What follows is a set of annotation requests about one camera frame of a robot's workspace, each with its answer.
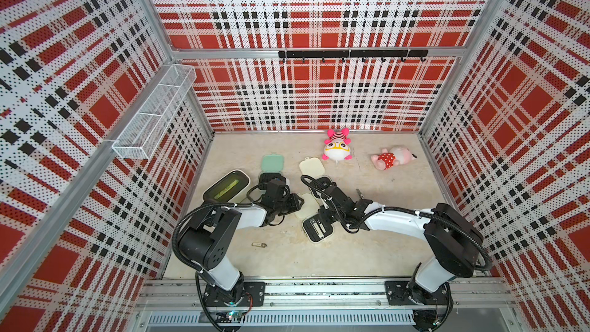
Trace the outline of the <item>cream nail kit case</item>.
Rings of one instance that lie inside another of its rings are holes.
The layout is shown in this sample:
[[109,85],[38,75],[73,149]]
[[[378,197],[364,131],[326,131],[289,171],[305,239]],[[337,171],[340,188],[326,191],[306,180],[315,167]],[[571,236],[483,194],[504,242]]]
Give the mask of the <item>cream nail kit case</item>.
[[324,164],[319,158],[305,158],[299,164],[302,175],[310,176],[314,179],[322,178],[326,175]]
[[331,222],[322,219],[320,214],[304,220],[303,229],[308,239],[314,244],[325,240],[334,232]]

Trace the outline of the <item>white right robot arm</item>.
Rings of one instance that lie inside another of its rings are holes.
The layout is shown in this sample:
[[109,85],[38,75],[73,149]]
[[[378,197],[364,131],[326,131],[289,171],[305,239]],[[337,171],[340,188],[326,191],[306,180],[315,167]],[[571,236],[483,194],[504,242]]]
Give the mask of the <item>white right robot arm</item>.
[[302,175],[301,181],[323,203],[318,213],[303,223],[314,243],[332,235],[333,224],[338,223],[351,235],[388,231],[417,238],[430,246],[433,256],[416,266],[400,297],[403,301],[426,305],[438,292],[444,292],[449,300],[450,281],[471,278],[475,271],[486,272],[493,266],[481,233],[448,204],[419,210],[388,206],[364,197],[353,201],[332,181],[320,181],[310,175]]

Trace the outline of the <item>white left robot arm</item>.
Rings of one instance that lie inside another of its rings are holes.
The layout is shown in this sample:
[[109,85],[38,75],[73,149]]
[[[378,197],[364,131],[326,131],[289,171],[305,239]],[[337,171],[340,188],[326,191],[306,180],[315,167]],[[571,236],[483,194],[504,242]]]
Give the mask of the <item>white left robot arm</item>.
[[299,212],[304,204],[278,173],[262,174],[246,198],[243,204],[207,199],[179,221],[172,235],[175,257],[195,270],[196,283],[205,281],[210,291],[230,306],[238,305],[247,293],[243,273],[227,257],[235,232],[275,227],[277,219]]

